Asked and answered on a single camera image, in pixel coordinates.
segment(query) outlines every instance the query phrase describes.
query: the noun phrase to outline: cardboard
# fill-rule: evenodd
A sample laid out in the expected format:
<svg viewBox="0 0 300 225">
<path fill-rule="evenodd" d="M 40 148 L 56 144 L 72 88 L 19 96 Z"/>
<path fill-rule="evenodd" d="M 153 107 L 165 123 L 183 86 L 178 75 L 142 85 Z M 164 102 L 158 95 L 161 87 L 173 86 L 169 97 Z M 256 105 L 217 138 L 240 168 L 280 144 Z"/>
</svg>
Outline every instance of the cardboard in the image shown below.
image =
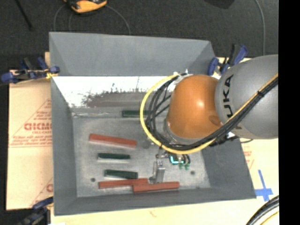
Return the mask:
<svg viewBox="0 0 300 225">
<path fill-rule="evenodd" d="M 7 210 L 53 195 L 50 80 L 10 84 Z"/>
</svg>

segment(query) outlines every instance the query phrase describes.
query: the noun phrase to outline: stand leg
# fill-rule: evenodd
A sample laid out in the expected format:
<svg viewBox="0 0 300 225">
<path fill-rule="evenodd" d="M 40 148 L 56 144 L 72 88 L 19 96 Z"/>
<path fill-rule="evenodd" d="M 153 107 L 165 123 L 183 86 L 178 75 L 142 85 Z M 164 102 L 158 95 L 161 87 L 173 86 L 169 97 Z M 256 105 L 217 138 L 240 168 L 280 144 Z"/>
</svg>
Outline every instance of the stand leg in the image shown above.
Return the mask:
<svg viewBox="0 0 300 225">
<path fill-rule="evenodd" d="M 29 21 L 29 19 L 28 19 L 26 13 L 24 12 L 24 10 L 23 10 L 23 8 L 22 8 L 22 6 L 21 6 L 19 0 L 15 0 L 15 2 L 16 2 L 16 4 L 17 4 L 17 6 L 19 7 L 19 9 L 20 9 L 20 11 L 21 11 L 21 13 L 22 13 L 22 15 L 23 15 L 25 21 L 26 21 L 29 30 L 30 30 L 30 31 L 33 31 L 34 28 L 33 28 L 32 24 L 31 24 L 31 22 Z"/>
</svg>

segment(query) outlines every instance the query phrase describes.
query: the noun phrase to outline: kuka logo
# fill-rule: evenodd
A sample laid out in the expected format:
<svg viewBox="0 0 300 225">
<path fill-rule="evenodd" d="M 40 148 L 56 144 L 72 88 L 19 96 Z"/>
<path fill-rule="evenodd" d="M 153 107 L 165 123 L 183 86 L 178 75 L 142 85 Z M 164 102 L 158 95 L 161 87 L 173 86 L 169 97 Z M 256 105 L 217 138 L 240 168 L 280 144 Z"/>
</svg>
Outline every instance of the kuka logo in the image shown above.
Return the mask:
<svg viewBox="0 0 300 225">
<path fill-rule="evenodd" d="M 227 89 L 227 91 L 225 91 L 225 89 L 223 90 L 223 96 L 224 96 L 223 103 L 229 103 L 230 102 L 228 95 L 229 95 L 229 90 L 230 90 L 230 80 L 231 80 L 232 77 L 233 77 L 233 74 L 225 80 L 224 85 L 226 87 L 228 87 L 228 89 Z M 232 109 L 230 107 L 230 104 L 225 104 L 224 108 L 229 110 L 229 113 L 227 114 L 227 117 L 228 118 L 232 117 L 233 112 L 232 112 Z"/>
<path fill-rule="evenodd" d="M 24 124 L 24 129 L 27 131 L 32 131 L 32 130 L 51 130 L 52 129 L 52 123 L 25 123 Z"/>
</svg>

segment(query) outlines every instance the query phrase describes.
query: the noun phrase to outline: yellow cable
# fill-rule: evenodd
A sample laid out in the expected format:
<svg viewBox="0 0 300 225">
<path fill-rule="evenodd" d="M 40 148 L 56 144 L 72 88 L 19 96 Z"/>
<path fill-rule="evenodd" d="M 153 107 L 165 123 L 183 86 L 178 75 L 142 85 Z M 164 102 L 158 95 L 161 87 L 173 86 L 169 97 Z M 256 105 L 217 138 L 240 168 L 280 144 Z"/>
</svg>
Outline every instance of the yellow cable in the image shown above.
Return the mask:
<svg viewBox="0 0 300 225">
<path fill-rule="evenodd" d="M 162 83 L 165 83 L 166 81 L 169 81 L 173 78 L 175 78 L 176 76 L 178 76 L 178 74 L 174 74 L 174 75 L 171 75 L 171 76 L 168 76 L 162 80 L 160 80 L 159 82 L 157 82 L 156 84 L 154 84 L 148 91 L 147 93 L 145 94 L 143 100 L 142 100 L 142 103 L 141 103 L 141 107 L 140 107 L 140 122 L 141 122 L 141 126 L 143 128 L 143 130 L 145 131 L 146 135 L 158 146 L 162 147 L 164 150 L 170 152 L 170 153 L 175 153 L 175 154 L 190 154 L 190 153 L 194 153 L 194 152 L 198 152 L 204 148 L 206 148 L 207 146 L 209 146 L 211 143 L 213 143 L 215 141 L 215 139 L 212 139 L 210 140 L 209 142 L 206 142 L 202 145 L 200 145 L 199 147 L 196 147 L 196 148 L 193 148 L 193 149 L 189 149 L 189 150 L 176 150 L 176 149 L 171 149 L 165 145 L 163 145 L 159 140 L 157 140 L 152 134 L 151 132 L 147 129 L 147 126 L 145 124 L 145 121 L 144 121 L 144 118 L 143 118 L 143 111 L 144 111 L 144 107 L 145 107 L 145 104 L 146 104 L 146 101 L 149 97 L 149 95 L 154 91 L 154 89 L 162 84 Z M 274 75 L 267 83 L 265 83 L 260 89 L 258 92 L 256 92 L 240 109 L 238 109 L 234 115 L 228 119 L 226 121 L 226 123 L 228 123 L 231 119 L 233 119 L 247 104 L 250 103 L 250 101 L 259 93 L 261 92 L 266 86 L 268 86 L 274 79 L 276 79 L 278 77 L 278 73 L 276 75 Z"/>
<path fill-rule="evenodd" d="M 268 221 L 270 221 L 275 215 L 279 214 L 279 211 L 275 212 L 271 216 L 269 216 L 266 220 L 264 220 L 260 225 L 266 224 Z"/>
</svg>

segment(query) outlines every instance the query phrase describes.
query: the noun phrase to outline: blue clamp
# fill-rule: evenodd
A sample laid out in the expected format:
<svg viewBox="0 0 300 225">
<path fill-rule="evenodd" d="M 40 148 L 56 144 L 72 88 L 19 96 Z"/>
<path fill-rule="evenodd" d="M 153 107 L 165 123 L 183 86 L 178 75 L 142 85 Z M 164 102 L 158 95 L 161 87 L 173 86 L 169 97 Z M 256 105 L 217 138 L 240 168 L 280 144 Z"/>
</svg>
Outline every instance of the blue clamp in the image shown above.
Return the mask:
<svg viewBox="0 0 300 225">
<path fill-rule="evenodd" d="M 208 66 L 207 75 L 212 76 L 215 72 L 217 72 L 218 65 L 219 65 L 219 59 L 218 58 L 212 58 L 212 60 L 210 61 L 209 66 Z"/>
<path fill-rule="evenodd" d="M 207 74 L 212 76 L 214 72 L 217 72 L 219 75 L 222 75 L 229 67 L 241 62 L 247 54 L 248 50 L 244 45 L 233 44 L 229 59 L 226 60 L 225 58 L 223 64 L 221 64 L 217 58 L 213 58 L 210 61 Z"/>
<path fill-rule="evenodd" d="M 36 225 L 43 219 L 45 219 L 45 224 L 49 224 L 51 220 L 51 214 L 50 210 L 47 209 L 47 205 L 51 203 L 53 203 L 53 197 L 46 198 L 34 204 L 32 207 L 34 212 L 15 225 Z"/>
<path fill-rule="evenodd" d="M 39 68 L 34 68 L 28 58 L 21 62 L 21 69 L 14 72 L 7 72 L 1 75 L 2 83 L 18 83 L 26 80 L 44 78 L 48 75 L 58 74 L 59 67 L 48 67 L 42 57 L 37 59 Z"/>
</svg>

